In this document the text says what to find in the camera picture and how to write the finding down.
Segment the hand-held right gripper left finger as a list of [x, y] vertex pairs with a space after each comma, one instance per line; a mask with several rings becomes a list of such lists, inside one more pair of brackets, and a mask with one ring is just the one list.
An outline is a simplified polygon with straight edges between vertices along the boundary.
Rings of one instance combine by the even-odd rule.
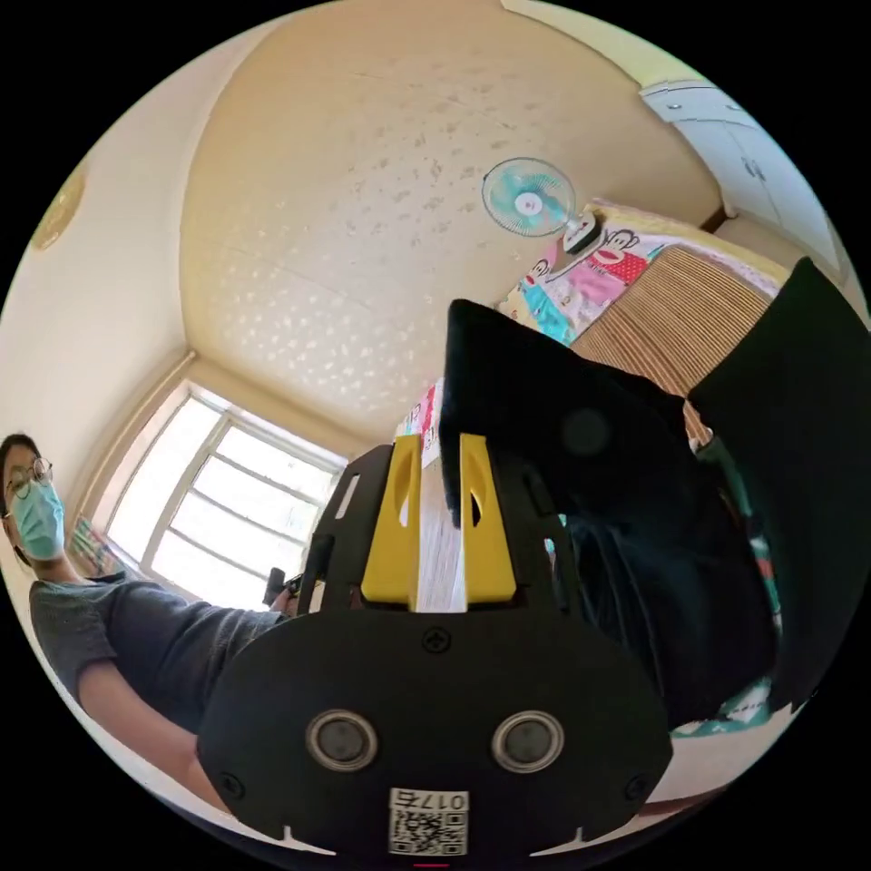
[[420, 564], [422, 439], [392, 444], [361, 593], [368, 603], [416, 607]]

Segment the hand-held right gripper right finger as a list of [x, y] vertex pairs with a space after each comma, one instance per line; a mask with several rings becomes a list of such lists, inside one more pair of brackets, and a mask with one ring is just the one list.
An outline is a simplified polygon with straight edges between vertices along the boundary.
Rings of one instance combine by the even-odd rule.
[[514, 569], [485, 438], [461, 434], [459, 456], [465, 598], [510, 601]]

